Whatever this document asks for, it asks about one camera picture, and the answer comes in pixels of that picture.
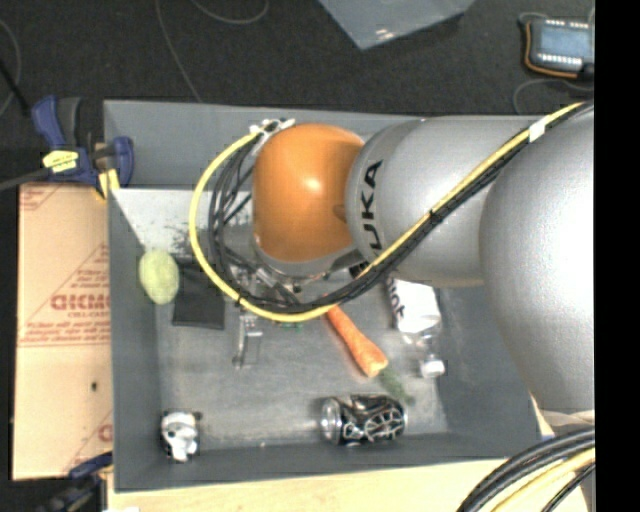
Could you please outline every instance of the electronic device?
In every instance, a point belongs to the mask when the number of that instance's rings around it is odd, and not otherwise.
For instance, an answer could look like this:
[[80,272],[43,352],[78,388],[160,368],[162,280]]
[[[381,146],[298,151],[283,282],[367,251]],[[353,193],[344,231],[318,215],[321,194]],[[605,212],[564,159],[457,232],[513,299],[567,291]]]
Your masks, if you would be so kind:
[[561,78],[593,79],[595,24],[536,18],[524,25],[524,63],[533,71]]

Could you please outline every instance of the black cord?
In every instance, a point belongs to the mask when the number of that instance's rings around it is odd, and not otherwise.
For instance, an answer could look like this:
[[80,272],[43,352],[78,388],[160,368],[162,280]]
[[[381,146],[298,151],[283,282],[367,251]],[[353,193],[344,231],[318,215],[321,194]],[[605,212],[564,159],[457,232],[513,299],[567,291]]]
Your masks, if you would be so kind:
[[595,446],[595,427],[589,427],[535,445],[499,466],[462,502],[457,512],[477,512],[500,492],[552,462]]
[[164,25],[162,12],[160,10],[160,0],[155,0],[155,9],[156,9],[156,18],[158,19],[158,24],[160,25],[160,31],[162,32],[162,36],[164,37],[165,43],[167,43],[167,48],[169,49],[169,52],[173,57],[173,61],[176,63],[176,66],[178,66],[178,69],[180,70],[180,74],[182,75],[182,78],[184,79],[184,81],[187,83],[187,86],[191,90],[191,94],[193,94],[193,97],[198,101],[198,103],[202,103],[202,98],[200,97],[200,94],[198,94],[198,91],[196,90],[193,83],[191,82],[191,79],[189,78],[187,71],[184,69],[184,66],[182,65],[182,61],[178,56],[178,52],[176,52],[175,48],[173,47],[173,43],[171,42],[171,38],[169,37],[167,28]]
[[262,19],[269,10],[269,0],[265,0],[264,6],[260,10],[258,14],[255,16],[251,16],[250,18],[227,18],[226,16],[220,16],[219,14],[206,9],[202,4],[197,2],[196,0],[189,0],[194,7],[197,7],[201,12],[213,18],[214,20],[221,21],[222,23],[227,23],[229,25],[250,25],[251,23],[255,23],[256,21]]
[[593,86],[582,87],[563,80],[562,78],[534,78],[531,80],[527,80],[526,82],[523,82],[518,87],[516,87],[516,89],[513,91],[513,95],[511,96],[511,104],[513,105],[513,110],[515,111],[515,113],[518,115],[524,114],[524,112],[522,112],[522,109],[520,108],[520,103],[518,101],[518,98],[522,91],[531,87],[532,85],[549,85],[553,83],[559,83],[564,85],[567,89],[583,93],[593,93],[595,90]]
[[7,25],[2,20],[0,20],[0,28],[2,28],[6,32],[7,36],[9,36],[9,40],[13,45],[16,56],[15,79],[11,76],[11,73],[9,73],[9,70],[7,69],[4,61],[0,58],[0,74],[4,77],[7,85],[9,86],[9,89],[11,90],[2,105],[0,105],[0,117],[2,117],[7,108],[9,108],[9,104],[14,97],[18,100],[18,103],[20,103],[22,115],[25,117],[29,117],[31,115],[31,107],[29,106],[29,102],[25,99],[25,97],[22,95],[22,92],[18,88],[18,84],[20,83],[20,78],[22,75],[22,55],[20,52],[20,45],[18,44],[18,39],[16,38],[15,34],[9,28],[9,25]]
[[560,503],[571,494],[584,480],[595,471],[596,463],[589,464],[585,469],[579,472],[567,485],[565,485],[558,494],[556,494],[549,503],[541,510],[541,512],[552,512]]

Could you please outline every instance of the cable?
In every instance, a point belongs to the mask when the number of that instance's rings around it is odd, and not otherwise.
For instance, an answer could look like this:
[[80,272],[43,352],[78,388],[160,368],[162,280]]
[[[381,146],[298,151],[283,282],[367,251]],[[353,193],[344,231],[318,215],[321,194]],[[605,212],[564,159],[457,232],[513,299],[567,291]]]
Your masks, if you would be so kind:
[[[0,117],[2,117],[4,115],[4,113],[7,111],[7,109],[9,108],[9,105],[11,104],[11,100],[13,100],[14,96],[16,96],[17,86],[20,84],[20,79],[22,78],[22,53],[20,52],[20,45],[18,44],[18,39],[16,38],[15,34],[9,28],[9,25],[7,25],[4,21],[0,20],[0,27],[2,27],[3,30],[9,36],[9,39],[11,41],[11,44],[13,45],[15,56],[16,56],[16,74],[15,74],[15,79],[12,80],[11,76],[8,75],[8,73],[7,73],[7,76],[6,76],[7,83],[9,84],[9,88],[11,89],[11,91],[7,95],[7,97],[4,100],[4,102],[2,103],[2,105],[0,105]],[[24,98],[22,98],[22,96],[20,95],[19,91],[18,91],[18,98],[21,100],[20,103],[22,104],[23,110],[25,109],[25,105],[26,105],[26,109],[29,110],[29,105],[24,100]]]
[[190,2],[210,18],[221,21],[222,23],[228,23],[229,25],[249,25],[251,23],[255,23],[256,21],[262,19],[267,14],[267,11],[269,10],[269,0],[265,0],[264,7],[262,8],[262,10],[255,16],[252,16],[251,18],[244,18],[244,19],[227,18],[225,16],[220,16],[215,12],[209,11],[196,0],[190,0]]
[[594,91],[593,87],[581,87],[579,85],[575,85],[570,82],[567,82],[566,80],[562,80],[561,78],[534,78],[532,80],[528,80],[524,83],[521,83],[518,87],[516,87],[516,90],[513,91],[513,95],[511,96],[511,104],[513,105],[513,109],[515,110],[516,114],[518,115],[523,114],[523,112],[520,109],[520,105],[518,104],[518,96],[524,89],[536,84],[542,85],[542,84],[549,84],[554,82],[559,82],[563,84],[565,87],[576,90],[576,91],[581,91],[581,92]]
[[559,437],[551,438],[542,443],[538,443],[517,455],[514,455],[504,464],[493,470],[474,487],[474,489],[469,493],[469,496],[462,503],[460,510],[466,510],[467,507],[470,506],[472,500],[476,499],[480,493],[485,492],[492,486],[495,486],[501,479],[505,478],[507,475],[513,474],[520,468],[526,466],[526,464],[534,460],[540,460],[540,457],[548,454],[557,454],[560,450],[575,446],[576,443],[593,440],[594,436],[595,429],[593,427],[589,427],[584,430],[577,430]]
[[596,463],[590,464],[571,479],[560,491],[545,505],[540,512],[553,512],[560,503],[571,494],[584,480],[595,471]]
[[498,503],[491,512],[504,512],[512,507],[514,504],[530,497],[531,495],[549,487],[557,480],[570,474],[574,471],[582,470],[591,464],[594,464],[596,460],[596,449],[590,448],[582,453],[579,453],[566,461],[561,462],[557,466],[554,466],[541,475],[537,476],[530,482],[526,483],[515,492],[507,496],[504,500]]
[[158,18],[160,30],[162,31],[164,40],[167,43],[167,47],[169,48],[169,51],[171,52],[171,56],[173,57],[174,62],[178,66],[178,69],[180,70],[180,74],[182,75],[182,78],[184,78],[184,81],[189,86],[189,89],[191,89],[191,94],[193,94],[193,97],[198,101],[198,103],[202,103],[202,98],[198,94],[198,91],[194,87],[193,83],[191,83],[191,79],[189,78],[189,75],[184,69],[182,62],[180,61],[180,57],[178,56],[178,53],[176,52],[175,48],[173,47],[173,44],[171,43],[171,38],[169,37],[167,28],[164,26],[164,20],[162,19],[162,12],[160,11],[160,0],[155,0],[154,3],[156,8],[156,17]]
[[[479,190],[484,188],[488,183],[493,181],[506,162],[513,158],[529,142],[535,140],[533,137],[534,132],[544,132],[562,120],[590,108],[593,108],[593,106],[584,103],[570,105],[553,114],[543,117],[540,121],[535,123],[536,130],[533,132],[530,129],[525,129],[518,135],[512,137],[502,147],[480,163],[471,173],[469,173],[469,175],[467,175],[465,179],[463,179],[446,196],[436,203],[429,212],[427,212],[418,222],[407,230],[404,235],[399,237],[391,246],[383,251],[383,253],[380,254],[376,260],[370,263],[354,281],[335,292],[318,297],[308,303],[285,304],[284,306],[281,304],[281,301],[252,296],[247,290],[243,289],[239,283],[234,282],[230,273],[226,272],[224,264],[221,266],[216,265],[218,269],[226,274],[224,277],[219,275],[204,257],[204,253],[202,252],[197,237],[197,229],[195,225],[196,212],[202,192],[207,182],[227,158],[233,155],[237,150],[252,142],[256,137],[262,136],[262,134],[266,133],[267,129],[250,133],[220,153],[220,155],[218,155],[209,164],[207,169],[205,169],[198,181],[192,197],[189,215],[189,235],[194,255],[205,273],[224,293],[239,305],[246,307],[256,315],[277,322],[302,322],[312,318],[317,318],[326,313],[334,305],[352,300],[380,282],[385,277],[386,272],[401,263],[411,253],[411,251],[449,214]],[[217,195],[214,193],[212,201],[218,200]],[[216,237],[213,237],[214,249],[216,248],[216,243]]]
[[540,443],[491,472],[469,493],[458,512],[478,512],[505,489],[533,472],[594,446],[594,427]]

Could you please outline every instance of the yellow cable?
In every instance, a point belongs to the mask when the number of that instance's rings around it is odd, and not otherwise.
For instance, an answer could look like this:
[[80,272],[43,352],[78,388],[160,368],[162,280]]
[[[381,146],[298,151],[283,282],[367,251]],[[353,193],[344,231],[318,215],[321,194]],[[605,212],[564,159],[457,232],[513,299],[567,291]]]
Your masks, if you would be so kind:
[[[575,110],[582,103],[574,103],[573,105],[569,105],[563,109],[560,109],[553,114],[549,114],[543,117],[536,125],[546,127],[559,117],[565,115],[566,113]],[[231,146],[227,147],[222,153],[220,153],[213,161],[209,164],[209,166],[205,169],[198,181],[196,188],[193,192],[193,197],[191,199],[191,205],[189,207],[189,240],[191,242],[191,247],[193,249],[193,253],[196,257],[196,260],[204,270],[204,272],[209,276],[209,279],[213,281],[213,283],[222,290],[226,295],[231,297],[235,302],[245,307],[252,313],[255,313],[258,316],[267,318],[269,320],[273,320],[275,322],[305,322],[307,320],[311,320],[313,318],[317,318],[319,316],[324,315],[327,311],[329,311],[336,304],[329,304],[326,306],[321,306],[310,311],[306,311],[303,313],[274,313],[272,311],[268,311],[266,309],[260,308],[253,303],[249,302],[246,299],[240,297],[238,292],[236,292],[229,284],[227,284],[224,279],[222,279],[209,265],[207,258],[205,257],[202,248],[200,247],[200,243],[198,241],[198,232],[196,226],[196,218],[198,212],[198,205],[200,203],[200,198],[202,197],[202,193],[213,176],[213,173],[216,172],[218,167],[222,165],[222,163],[229,158],[233,153],[237,150],[251,142],[255,137],[257,137],[261,132],[256,131],[254,133],[250,133],[245,135],[241,139],[234,142]],[[485,172],[489,167],[498,162],[501,158],[507,155],[513,148],[524,142],[531,135],[530,129],[527,128],[509,140],[506,144],[504,144],[501,148],[499,148],[496,152],[482,161],[478,166],[475,167],[464,179],[462,179],[451,191],[442,197],[429,212],[422,216],[422,218],[416,222],[411,228],[409,228],[403,235],[401,235],[393,244],[391,244],[387,249],[385,249],[373,262],[371,262],[358,277],[365,275],[375,266],[382,263],[386,258],[389,257],[398,247],[400,247],[404,242],[406,242],[411,235],[413,235],[420,227],[429,220],[431,215],[438,213],[438,211],[443,208],[454,196],[464,190],[473,180],[478,178],[483,172]]]
[[[582,103],[574,103],[572,105],[569,105],[568,107],[565,107],[565,108],[563,108],[561,110],[558,110],[558,111],[556,111],[556,112],[554,112],[552,114],[549,114],[549,115],[545,116],[544,118],[542,118],[542,120],[540,122],[544,126],[547,126],[550,123],[552,123],[553,121],[555,121],[556,119],[558,119],[559,117],[565,115],[568,112],[571,112],[572,110],[575,110],[580,105],[582,105]],[[498,160],[500,160],[506,154],[508,154],[509,151],[511,151],[514,147],[518,146],[519,144],[524,142],[526,139],[528,139],[529,135],[530,135],[530,131],[529,131],[529,128],[527,128],[527,129],[523,130],[522,132],[520,132],[519,134],[517,134],[511,140],[509,140],[506,144],[504,144],[495,153],[493,153],[488,158],[486,158],[484,161],[482,161],[478,166],[476,166],[475,169],[473,169],[469,174],[467,174],[467,176],[465,178],[463,178],[462,181],[460,181],[454,188],[452,188],[449,191],[448,194],[446,194],[444,197],[442,197],[431,208],[431,210],[429,210],[427,213],[425,213],[418,222],[416,222],[413,226],[411,226],[395,242],[393,242],[382,253],[380,253],[380,255],[369,264],[369,266],[367,266],[365,269],[362,270],[362,272],[360,273],[360,275],[358,277],[365,275],[373,267],[375,267],[376,265],[379,265],[385,259],[387,259],[392,252],[394,252],[398,247],[400,247],[404,242],[406,242],[411,237],[411,235],[413,235],[416,231],[418,231],[418,229],[420,229],[420,227],[425,222],[427,222],[434,213],[438,213],[440,211],[440,209],[444,205],[446,205],[453,197],[455,197],[458,193],[460,193],[462,190],[464,190],[465,187],[467,187],[473,180],[478,178],[478,176],[480,176],[486,169],[488,169],[489,167],[494,165]]]
[[492,508],[491,512],[504,512],[510,507],[517,505],[522,500],[530,497],[531,495],[543,489],[547,489],[562,477],[573,473],[574,471],[578,471],[595,461],[596,449],[589,448],[588,450],[585,450],[584,452],[581,452],[578,455],[575,455],[574,457],[567,459],[566,461],[561,462],[556,466],[553,466],[527,484],[523,485],[512,494],[507,496],[500,503],[498,503],[494,508]]
[[231,286],[229,286],[226,281],[224,281],[216,272],[211,268],[209,262],[207,261],[206,256],[202,251],[202,247],[200,246],[200,242],[198,241],[198,230],[196,225],[197,214],[198,214],[198,205],[200,204],[200,198],[202,197],[202,193],[204,192],[207,183],[213,173],[216,172],[218,167],[233,153],[238,151],[243,146],[247,145],[251,142],[255,137],[259,135],[260,132],[251,133],[245,135],[238,141],[234,142],[231,146],[227,147],[222,153],[220,153],[213,161],[209,164],[209,166],[204,170],[200,180],[198,181],[196,188],[193,192],[193,197],[191,198],[191,204],[189,206],[189,240],[191,242],[191,248],[193,249],[193,254],[196,257],[196,260],[202,267],[202,270],[209,276],[209,279],[213,281],[213,283],[220,288],[226,295],[231,297],[235,302],[239,303],[241,306],[244,306],[246,309],[255,313],[258,316],[262,316],[264,318],[268,318],[270,320],[274,320],[276,322],[304,322],[306,320],[310,320],[312,318],[316,318],[318,316],[324,315],[327,311],[329,311],[334,304],[330,304],[328,306],[324,306],[321,308],[316,308],[314,310],[305,312],[305,313],[273,313],[271,311],[267,311],[258,306],[255,306],[251,302],[246,299],[240,298],[238,292],[236,292]]

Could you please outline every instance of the blue clamp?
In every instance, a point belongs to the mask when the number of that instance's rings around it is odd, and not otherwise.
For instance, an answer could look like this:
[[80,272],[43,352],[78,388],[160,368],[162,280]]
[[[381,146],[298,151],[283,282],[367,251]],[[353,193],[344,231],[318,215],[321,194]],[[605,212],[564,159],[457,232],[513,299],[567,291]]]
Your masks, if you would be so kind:
[[120,185],[127,185],[134,168],[133,142],[129,137],[115,137],[106,150],[89,154],[75,139],[76,112],[80,98],[65,98],[58,101],[54,95],[46,96],[31,109],[31,119],[37,132],[44,137],[53,152],[72,151],[77,158],[64,170],[47,167],[49,181],[78,181],[101,190],[100,171],[95,168],[92,158],[113,156]]

